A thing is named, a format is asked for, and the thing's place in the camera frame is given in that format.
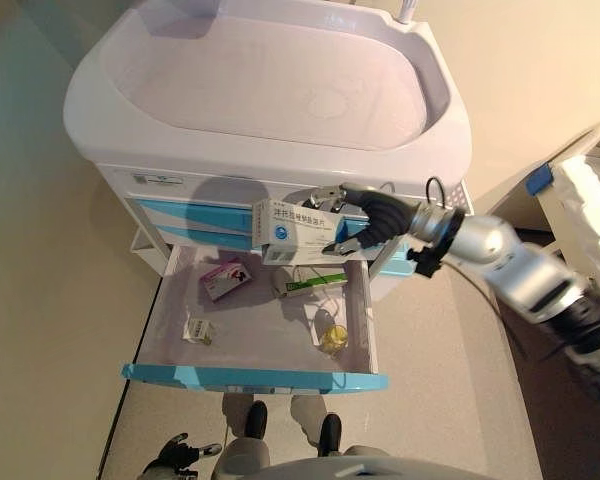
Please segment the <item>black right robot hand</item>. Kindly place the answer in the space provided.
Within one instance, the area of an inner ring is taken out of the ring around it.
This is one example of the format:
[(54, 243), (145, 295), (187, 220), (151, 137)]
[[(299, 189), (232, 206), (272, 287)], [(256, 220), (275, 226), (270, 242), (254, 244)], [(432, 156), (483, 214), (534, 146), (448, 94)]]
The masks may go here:
[(326, 201), (357, 206), (366, 214), (368, 222), (355, 235), (326, 246), (322, 250), (325, 255), (347, 256), (405, 235), (421, 208), (420, 202), (402, 200), (372, 187), (354, 183), (315, 189), (302, 206), (319, 209)]

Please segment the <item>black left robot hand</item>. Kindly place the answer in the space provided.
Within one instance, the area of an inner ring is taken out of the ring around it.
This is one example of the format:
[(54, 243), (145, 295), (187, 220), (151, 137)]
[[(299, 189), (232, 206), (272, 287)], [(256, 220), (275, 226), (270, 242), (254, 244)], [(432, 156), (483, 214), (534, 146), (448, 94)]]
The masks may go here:
[(190, 467), (200, 459), (217, 456), (222, 451), (219, 443), (194, 447), (187, 443), (187, 439), (186, 432), (169, 439), (157, 457), (144, 468), (139, 479), (196, 479), (198, 472)]

